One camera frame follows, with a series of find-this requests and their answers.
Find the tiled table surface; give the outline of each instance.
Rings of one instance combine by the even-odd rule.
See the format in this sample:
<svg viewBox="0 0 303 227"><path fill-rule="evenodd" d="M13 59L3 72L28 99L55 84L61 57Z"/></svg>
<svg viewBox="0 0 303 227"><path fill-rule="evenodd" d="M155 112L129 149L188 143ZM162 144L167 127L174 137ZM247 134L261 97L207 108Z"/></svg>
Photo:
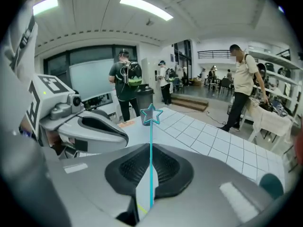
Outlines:
<svg viewBox="0 0 303 227"><path fill-rule="evenodd" d="M162 110L160 124L153 127L154 143L214 157L252 181L265 173L272 173L285 188L284 166L280 156L182 113L169 108ZM140 117L133 120L135 124L123 128L129 137L128 147L150 140L150 127L143 126Z"/></svg>

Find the yellow line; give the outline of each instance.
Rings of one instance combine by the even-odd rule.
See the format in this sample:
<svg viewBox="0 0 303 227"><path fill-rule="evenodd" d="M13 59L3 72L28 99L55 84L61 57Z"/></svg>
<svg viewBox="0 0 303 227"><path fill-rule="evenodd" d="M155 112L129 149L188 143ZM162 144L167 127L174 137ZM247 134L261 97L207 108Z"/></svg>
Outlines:
<svg viewBox="0 0 303 227"><path fill-rule="evenodd" d="M147 211L146 211L144 208L142 208L142 206L141 206L139 203L137 203L137 205L138 205L138 208L141 209L141 211L142 211L144 214L147 214Z"/></svg>

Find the star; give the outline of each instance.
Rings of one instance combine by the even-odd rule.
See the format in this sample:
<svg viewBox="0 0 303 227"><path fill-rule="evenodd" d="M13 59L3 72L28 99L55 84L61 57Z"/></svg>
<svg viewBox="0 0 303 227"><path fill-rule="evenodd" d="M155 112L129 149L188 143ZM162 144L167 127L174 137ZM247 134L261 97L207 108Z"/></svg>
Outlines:
<svg viewBox="0 0 303 227"><path fill-rule="evenodd" d="M163 110L156 109L153 104L150 104L150 106L148 107L148 109L141 109L140 111L141 111L141 113L143 113L145 115L143 124L148 124L151 121L155 122L156 124L160 124L159 115L161 113L163 113ZM157 120L153 119L153 111L159 112L156 115Z"/></svg>

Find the black cable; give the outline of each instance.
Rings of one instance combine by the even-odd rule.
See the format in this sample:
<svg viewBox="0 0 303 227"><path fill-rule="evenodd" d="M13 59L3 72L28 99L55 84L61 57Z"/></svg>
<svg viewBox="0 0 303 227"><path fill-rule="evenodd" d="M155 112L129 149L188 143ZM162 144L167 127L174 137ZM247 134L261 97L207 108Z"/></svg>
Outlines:
<svg viewBox="0 0 303 227"><path fill-rule="evenodd" d="M205 112L201 112L201 111L187 111L187 112L177 111L177 112L178 112L178 113L202 113L202 114L205 113ZM210 117L213 121L216 121L216 122L219 123L219 124L226 125L226 122L225 122L225 121L219 122L219 121L217 121L216 119L214 119L214 118L212 118L211 116L209 116L208 113L206 113L206 116Z"/></svg>

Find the ceiling light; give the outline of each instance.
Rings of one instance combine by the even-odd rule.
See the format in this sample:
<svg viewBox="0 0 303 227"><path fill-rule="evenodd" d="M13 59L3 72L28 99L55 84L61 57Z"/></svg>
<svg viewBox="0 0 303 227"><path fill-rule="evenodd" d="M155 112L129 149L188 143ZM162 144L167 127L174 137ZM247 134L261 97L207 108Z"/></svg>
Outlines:
<svg viewBox="0 0 303 227"><path fill-rule="evenodd" d="M282 8L281 6L279 6L278 9L279 9L282 13L284 13L284 10L283 10L283 8Z"/></svg>
<svg viewBox="0 0 303 227"><path fill-rule="evenodd" d="M164 10L148 3L143 0L121 0L120 3L126 4L129 6L133 6L135 8L143 9L147 12L150 12L154 15L159 16L160 18L164 19L165 21L168 21L173 18L172 15L168 14Z"/></svg>
<svg viewBox="0 0 303 227"><path fill-rule="evenodd" d="M33 13L37 15L48 9L52 9L58 6L58 0L44 0L33 6Z"/></svg>

